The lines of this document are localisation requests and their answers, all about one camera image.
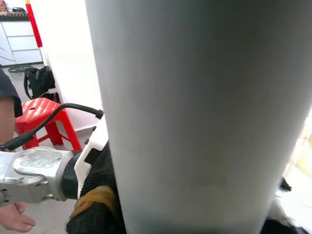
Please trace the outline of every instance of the person's leg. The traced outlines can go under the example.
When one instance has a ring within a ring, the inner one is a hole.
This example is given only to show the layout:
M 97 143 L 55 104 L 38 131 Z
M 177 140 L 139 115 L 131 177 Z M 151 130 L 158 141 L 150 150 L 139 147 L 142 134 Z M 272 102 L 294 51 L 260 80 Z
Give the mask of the person's leg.
M 12 97 L 0 99 L 0 143 L 12 139 L 14 134 L 14 100 Z M 6 205 L 0 208 L 0 224 L 6 229 L 21 233 L 28 232 L 36 222 L 22 214 L 26 209 L 24 203 Z

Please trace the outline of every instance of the robotic arm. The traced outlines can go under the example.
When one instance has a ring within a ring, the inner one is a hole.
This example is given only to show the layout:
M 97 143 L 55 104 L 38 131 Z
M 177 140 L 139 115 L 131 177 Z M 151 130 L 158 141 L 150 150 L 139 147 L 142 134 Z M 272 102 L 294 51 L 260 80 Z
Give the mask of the robotic arm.
M 71 151 L 36 147 L 18 153 L 0 153 L 0 204 L 65 201 L 62 185 Z
M 91 165 L 107 141 L 106 121 L 102 118 L 83 151 L 76 154 L 50 147 L 17 153 L 0 151 L 0 205 L 77 199 Z

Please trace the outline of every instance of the black bag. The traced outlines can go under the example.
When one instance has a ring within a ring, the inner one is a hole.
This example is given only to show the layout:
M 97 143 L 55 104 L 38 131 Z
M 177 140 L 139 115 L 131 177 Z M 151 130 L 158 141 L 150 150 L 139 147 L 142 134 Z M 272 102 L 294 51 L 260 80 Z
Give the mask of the black bag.
M 57 94 L 48 93 L 48 89 L 55 88 L 54 77 L 49 67 L 45 66 L 40 70 L 32 67 L 26 69 L 24 73 L 24 89 L 26 95 L 30 99 L 48 98 L 50 100 L 59 102 L 59 96 Z

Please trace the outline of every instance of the gray cylindrical object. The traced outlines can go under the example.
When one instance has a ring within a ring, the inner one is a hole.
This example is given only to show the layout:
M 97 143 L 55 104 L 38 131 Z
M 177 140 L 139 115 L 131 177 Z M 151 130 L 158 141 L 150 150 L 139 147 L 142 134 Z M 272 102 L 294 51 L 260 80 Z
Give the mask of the gray cylindrical object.
M 259 232 L 311 105 L 311 4 L 86 1 L 129 234 Z

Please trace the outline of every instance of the white plastic part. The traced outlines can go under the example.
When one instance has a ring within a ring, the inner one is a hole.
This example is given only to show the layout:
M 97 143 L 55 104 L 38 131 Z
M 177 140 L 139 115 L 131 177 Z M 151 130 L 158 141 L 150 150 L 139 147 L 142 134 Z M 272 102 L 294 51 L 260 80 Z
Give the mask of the white plastic part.
M 49 93 L 49 94 L 55 94 L 55 93 L 57 93 L 57 92 L 58 92 L 58 90 L 57 90 L 56 88 L 48 89 L 48 93 Z
M 78 180 L 78 198 L 80 197 L 80 192 L 83 186 L 83 183 L 90 171 L 91 164 L 85 161 L 86 157 L 88 156 L 89 152 L 92 149 L 103 150 L 104 146 L 108 141 L 108 133 L 106 127 L 105 116 L 102 117 L 100 122 L 96 125 L 96 129 L 92 133 L 89 138 L 87 145 L 84 147 L 80 157 L 78 158 L 74 170 Z

